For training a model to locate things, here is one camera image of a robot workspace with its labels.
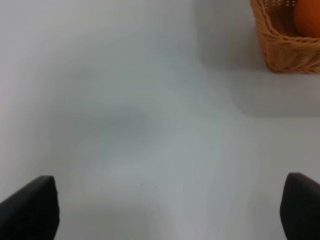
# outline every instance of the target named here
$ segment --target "orange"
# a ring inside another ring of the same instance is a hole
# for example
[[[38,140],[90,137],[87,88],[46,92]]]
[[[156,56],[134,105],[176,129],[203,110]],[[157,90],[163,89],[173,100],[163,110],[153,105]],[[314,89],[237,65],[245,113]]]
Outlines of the orange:
[[[320,0],[298,0],[294,24],[302,36],[320,38]]]

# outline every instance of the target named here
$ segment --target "white table surface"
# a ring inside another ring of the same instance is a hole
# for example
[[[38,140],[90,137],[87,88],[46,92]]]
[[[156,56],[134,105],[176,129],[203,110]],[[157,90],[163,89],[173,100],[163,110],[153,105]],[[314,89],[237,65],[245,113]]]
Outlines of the white table surface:
[[[57,240],[284,240],[320,181],[320,77],[266,69],[248,0],[2,0],[0,33],[0,197],[54,175]]]

